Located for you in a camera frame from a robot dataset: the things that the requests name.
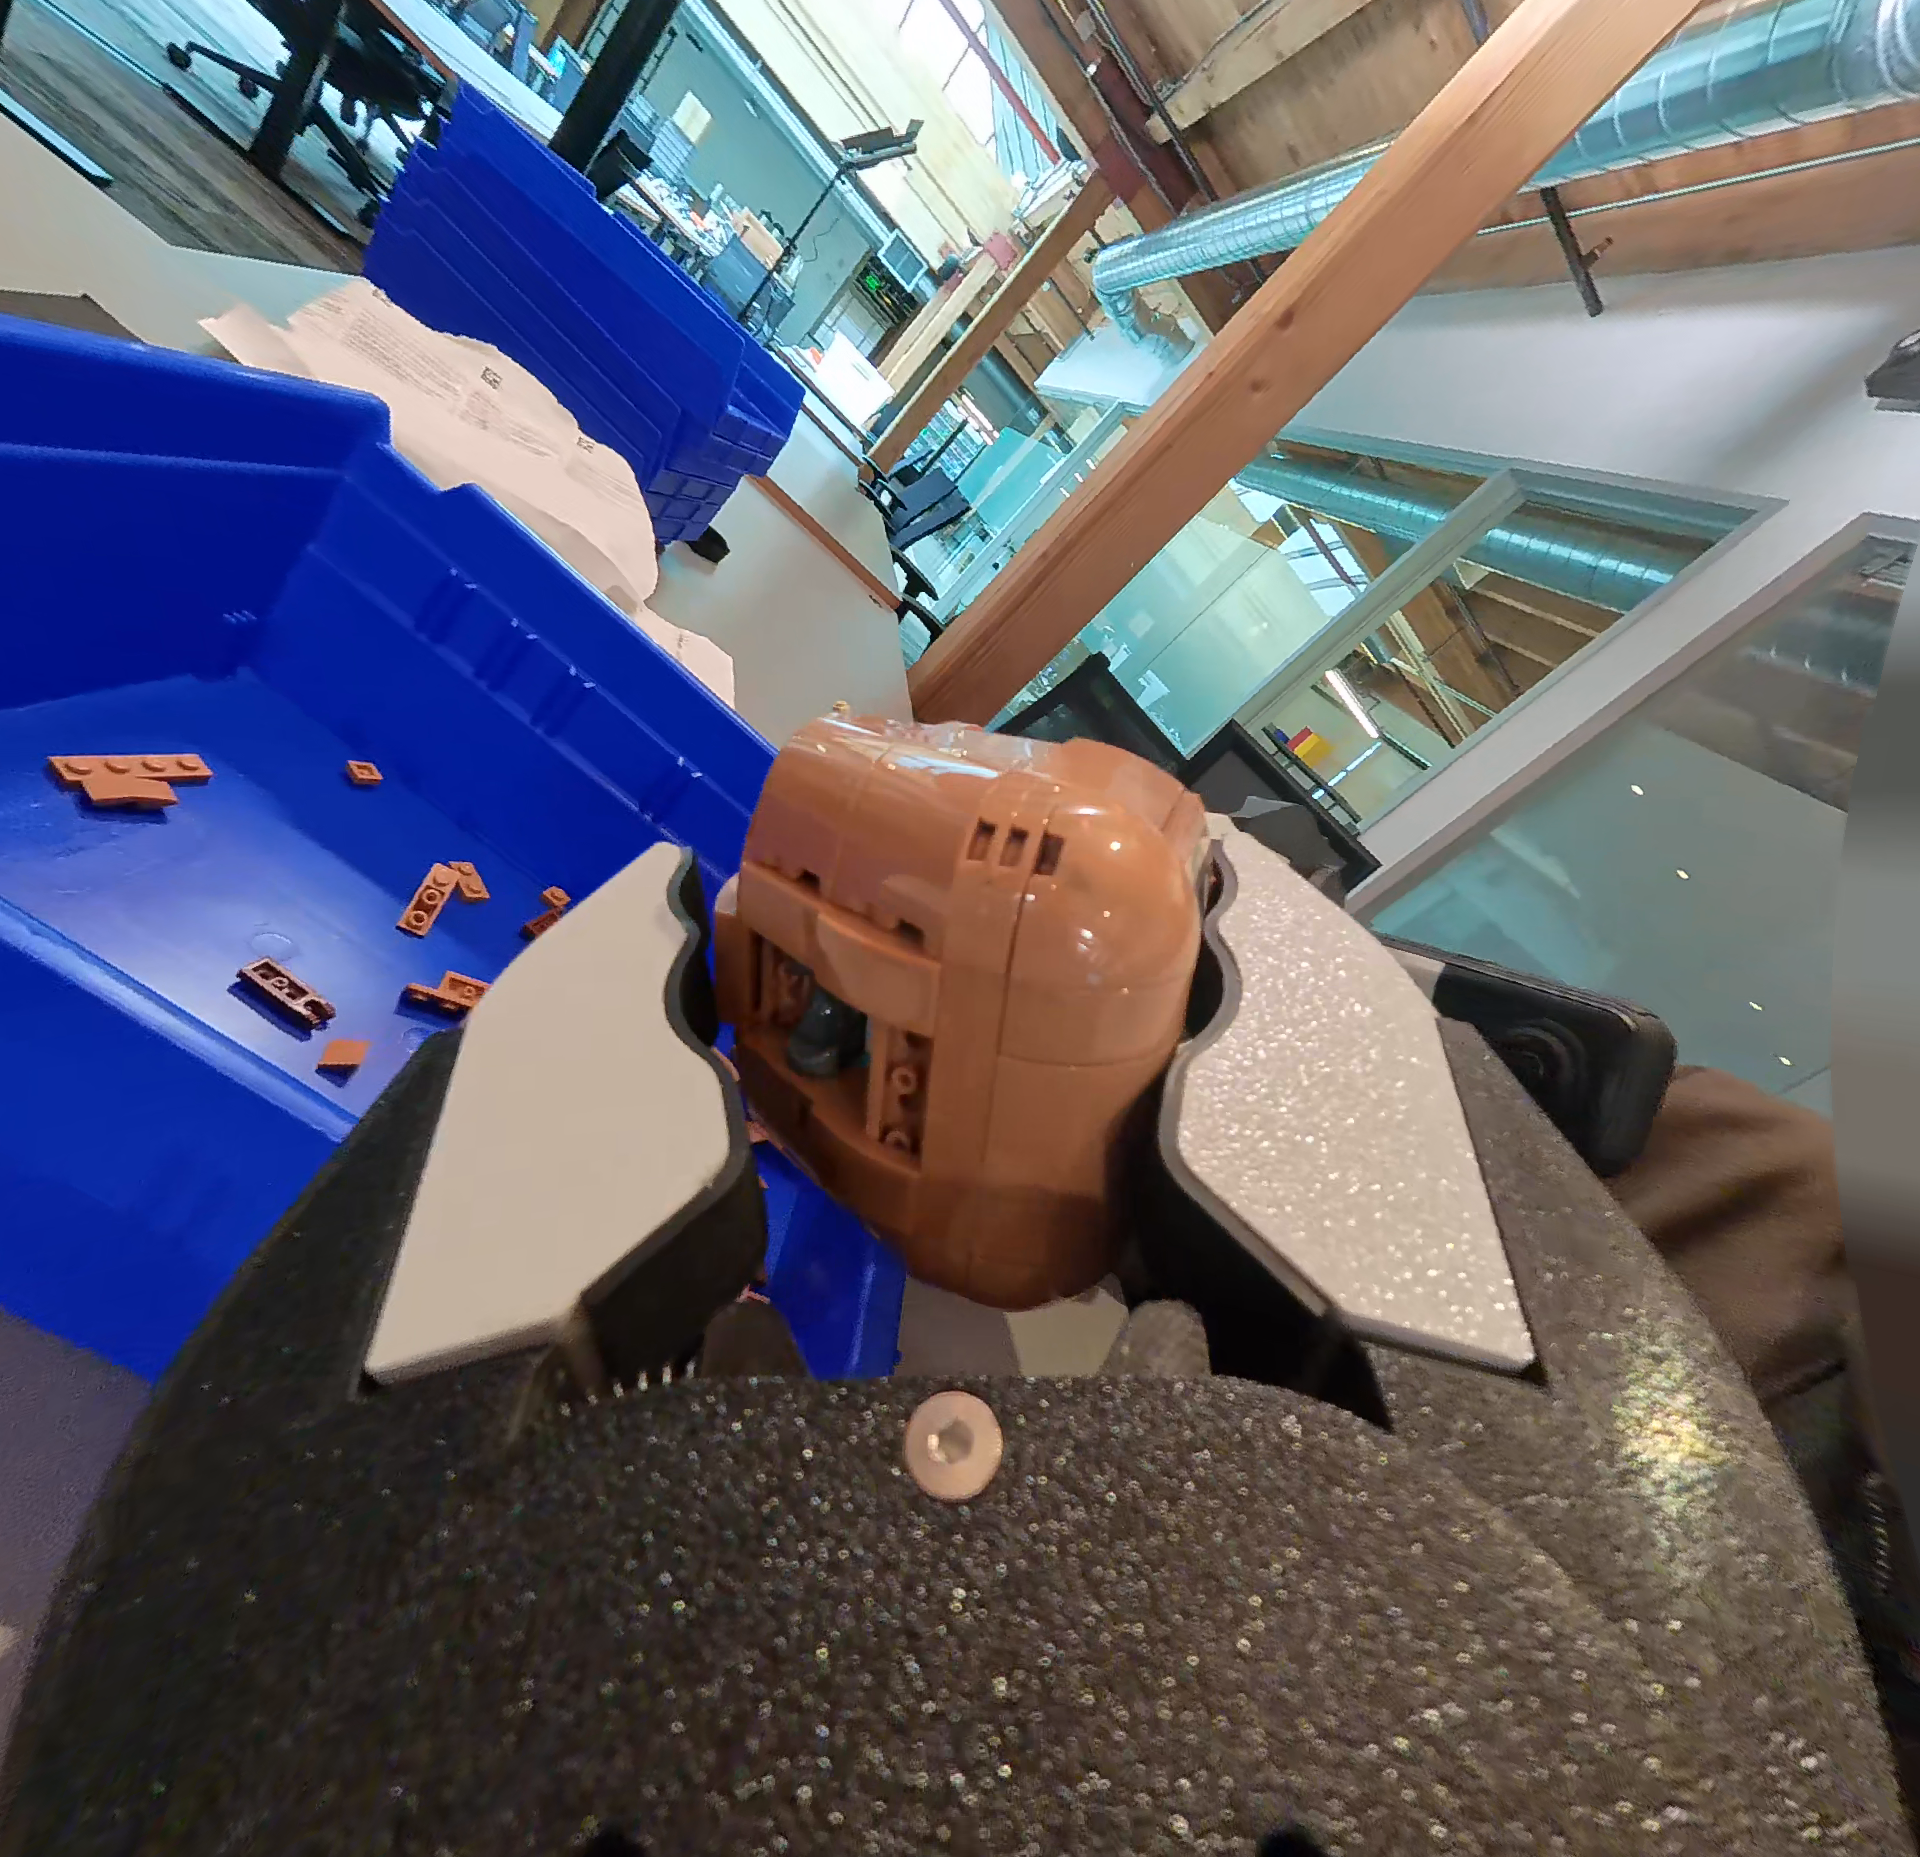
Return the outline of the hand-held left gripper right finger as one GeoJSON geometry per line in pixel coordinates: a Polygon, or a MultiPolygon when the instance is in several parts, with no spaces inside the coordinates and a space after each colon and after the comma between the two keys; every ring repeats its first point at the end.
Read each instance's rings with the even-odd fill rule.
{"type": "Polygon", "coordinates": [[[1221,1001],[1164,1075],[1174,1181],[1354,1338],[1525,1378],[1537,1355],[1427,991],[1268,843],[1232,822],[1211,843],[1221,1001]]]}

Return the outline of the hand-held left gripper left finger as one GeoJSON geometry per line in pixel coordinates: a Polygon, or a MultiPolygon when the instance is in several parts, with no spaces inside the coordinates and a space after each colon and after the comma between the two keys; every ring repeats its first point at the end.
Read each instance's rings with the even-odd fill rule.
{"type": "Polygon", "coordinates": [[[714,1038],[698,866],[657,843],[466,1015],[365,1376],[557,1349],[602,1392],[688,1362],[766,1250],[714,1038]]]}

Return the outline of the blue plastic bin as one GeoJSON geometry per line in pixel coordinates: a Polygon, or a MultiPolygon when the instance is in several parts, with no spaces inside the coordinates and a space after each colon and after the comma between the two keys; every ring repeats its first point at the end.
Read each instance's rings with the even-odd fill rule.
{"type": "MultiPolygon", "coordinates": [[[[574,901],[738,873],[774,744],[383,406],[5,317],[3,422],[3,884],[51,756],[295,746],[574,901]]],[[[326,1103],[7,898],[3,1017],[5,1299],[145,1379],[391,1081],[326,1103]]]]}

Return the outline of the pile of brown bricks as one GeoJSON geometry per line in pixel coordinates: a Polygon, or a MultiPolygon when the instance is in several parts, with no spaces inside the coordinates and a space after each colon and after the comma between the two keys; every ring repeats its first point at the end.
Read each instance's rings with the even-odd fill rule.
{"type": "Polygon", "coordinates": [[[565,910],[368,761],[51,756],[5,898],[204,1027],[368,1103],[565,910]]]}

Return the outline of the grey desk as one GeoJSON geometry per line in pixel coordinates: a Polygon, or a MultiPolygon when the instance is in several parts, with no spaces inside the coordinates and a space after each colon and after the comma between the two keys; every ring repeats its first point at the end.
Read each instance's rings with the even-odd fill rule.
{"type": "MultiPolygon", "coordinates": [[[[87,297],[135,337],[195,356],[213,352],[204,322],[232,306],[279,324],[329,290],[315,266],[169,243],[11,123],[3,160],[5,290],[87,297]]],[[[749,484],[723,509],[718,530],[729,558],[709,565],[690,548],[669,548],[652,602],[661,619],[731,654],[738,711],[774,743],[833,700],[861,711],[905,707],[891,616],[853,576],[842,544],[824,548],[779,503],[796,492],[807,517],[851,498],[851,477],[825,471],[824,453],[802,431],[780,453],[771,488],[749,484]]],[[[5,1299],[3,1342],[3,1733],[10,1742],[57,1579],[147,1381],[71,1332],[36,1324],[11,1299],[5,1299]]]]}

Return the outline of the wooden ceiling beam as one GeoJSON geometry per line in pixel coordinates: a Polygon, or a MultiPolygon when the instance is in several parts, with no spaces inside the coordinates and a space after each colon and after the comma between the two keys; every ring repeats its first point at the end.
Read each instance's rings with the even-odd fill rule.
{"type": "Polygon", "coordinates": [[[905,686],[992,720],[1704,0],[1522,0],[905,686]]]}

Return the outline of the stack of blue bins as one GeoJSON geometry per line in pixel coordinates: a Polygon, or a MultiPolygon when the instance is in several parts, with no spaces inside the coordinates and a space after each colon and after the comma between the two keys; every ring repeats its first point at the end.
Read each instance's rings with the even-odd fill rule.
{"type": "Polygon", "coordinates": [[[410,152],[365,276],[424,327],[517,360],[624,455],[661,544],[702,538],[802,406],[721,299],[481,91],[459,90],[410,152]]]}

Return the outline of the black office chair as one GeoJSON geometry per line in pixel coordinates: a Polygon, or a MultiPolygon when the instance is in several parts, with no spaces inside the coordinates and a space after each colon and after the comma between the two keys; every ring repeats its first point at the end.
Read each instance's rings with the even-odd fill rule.
{"type": "Polygon", "coordinates": [[[167,43],[167,60],[189,71],[195,60],[226,68],[241,98],[267,96],[250,141],[226,134],[245,160],[285,184],[291,150],[318,133],[327,155],[365,196],[360,218],[374,224],[391,184],[368,163],[376,123],[399,133],[424,123],[446,86],[426,58],[396,32],[371,0],[244,0],[269,20],[285,45],[277,68],[252,67],[201,42],[167,43]]]}

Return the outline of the silver ventilation duct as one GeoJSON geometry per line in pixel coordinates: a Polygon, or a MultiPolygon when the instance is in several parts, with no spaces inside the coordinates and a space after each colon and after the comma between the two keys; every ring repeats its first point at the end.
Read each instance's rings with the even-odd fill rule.
{"type": "MultiPolygon", "coordinates": [[[[1918,0],[1717,0],[1636,68],[1525,189],[1559,189],[1759,141],[1918,96],[1918,0]]],[[[1106,246],[1091,290],[1119,327],[1143,290],[1298,248],[1387,140],[1245,189],[1159,232],[1106,246]]]]}

